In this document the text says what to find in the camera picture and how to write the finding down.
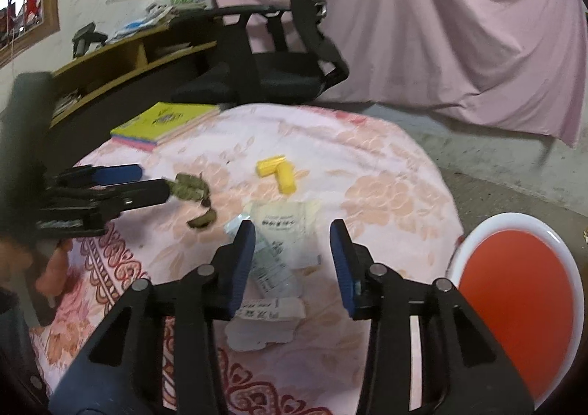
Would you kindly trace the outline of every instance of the pink curtain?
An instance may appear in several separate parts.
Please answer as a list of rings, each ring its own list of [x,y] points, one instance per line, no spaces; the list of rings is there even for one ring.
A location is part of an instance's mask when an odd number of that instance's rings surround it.
[[[327,1],[323,30],[351,76],[323,99],[433,109],[577,142],[588,55],[581,0]],[[254,22],[254,49],[268,47],[263,34]]]

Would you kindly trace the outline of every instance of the round bolt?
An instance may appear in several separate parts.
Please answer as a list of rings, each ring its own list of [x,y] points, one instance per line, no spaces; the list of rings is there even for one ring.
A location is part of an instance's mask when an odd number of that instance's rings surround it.
[[[449,279],[445,279],[442,277],[441,279],[437,279],[435,281],[435,286],[442,292],[448,292],[453,289],[453,284]]]
[[[37,377],[36,375],[31,375],[30,381],[31,381],[31,384],[33,385],[33,387],[36,388],[37,390],[40,390],[43,388],[43,383],[39,380],[39,377]]]
[[[386,266],[384,266],[384,264],[375,263],[369,267],[369,271],[374,276],[383,276],[384,274],[386,274],[388,272],[388,268]]]
[[[131,287],[134,291],[141,292],[147,289],[149,286],[149,282],[146,279],[137,279],[135,282],[132,283]]]
[[[200,276],[211,276],[215,273],[215,267],[212,264],[202,264],[196,271]]]

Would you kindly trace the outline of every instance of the blue gripper pad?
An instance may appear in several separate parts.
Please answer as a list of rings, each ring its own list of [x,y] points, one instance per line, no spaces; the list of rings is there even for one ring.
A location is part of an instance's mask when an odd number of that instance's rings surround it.
[[[94,183],[100,186],[111,184],[132,183],[143,177],[143,169],[139,165],[105,166],[94,172]]]
[[[337,281],[339,282],[339,291],[341,292],[343,307],[347,310],[349,316],[353,318],[355,313],[354,294],[356,283],[349,269],[347,257],[343,250],[342,240],[343,237],[349,239],[349,234],[346,230],[345,234],[341,234],[338,226],[337,220],[333,221],[330,226],[331,253],[333,254],[334,268],[337,272]]]
[[[239,230],[233,241],[234,250],[238,251],[236,255],[236,265],[232,277],[232,294],[230,297],[228,309],[231,317],[241,307],[245,286],[251,269],[251,261],[255,251],[255,225],[249,221],[241,222]]]

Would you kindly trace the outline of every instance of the pink cloth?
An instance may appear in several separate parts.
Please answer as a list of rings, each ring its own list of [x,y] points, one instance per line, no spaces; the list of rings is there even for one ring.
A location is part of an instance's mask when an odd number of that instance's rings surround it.
[[[154,284],[208,263],[230,238],[223,225],[251,201],[284,199],[255,164],[272,155],[294,164],[298,189],[289,201],[320,202],[316,236],[322,264],[297,271],[307,318],[294,341],[255,352],[231,351],[216,326],[220,373],[234,415],[355,413],[369,323],[341,304],[329,225],[343,218],[355,242],[408,279],[431,283],[445,274],[462,234],[451,193],[423,149],[393,123],[316,108],[243,105],[211,117],[152,153],[109,140],[83,165],[138,163],[145,178],[202,174],[217,221],[195,231],[186,221],[205,209],[170,198],[123,213],[104,236],[78,240],[67,290],[49,327],[32,330],[39,370],[51,390],[121,294],[139,277]],[[248,299],[259,297],[255,288]],[[415,349],[418,326],[412,326]],[[173,324],[164,335],[164,401],[175,405]],[[412,400],[420,400],[420,351],[413,351]]]
[[[322,99],[429,108],[577,143],[587,58],[581,0],[327,2],[323,29],[351,76]],[[254,50],[261,50],[264,30],[254,27]]]

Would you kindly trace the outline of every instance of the human hand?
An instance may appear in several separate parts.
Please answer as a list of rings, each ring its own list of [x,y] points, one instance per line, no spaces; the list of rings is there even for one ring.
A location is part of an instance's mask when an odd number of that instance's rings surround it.
[[[47,263],[45,272],[35,282],[35,288],[46,297],[57,297],[64,291],[69,268],[68,253],[74,244],[71,239],[60,241]],[[10,238],[0,239],[0,285],[5,286],[17,271],[33,263],[30,251]]]

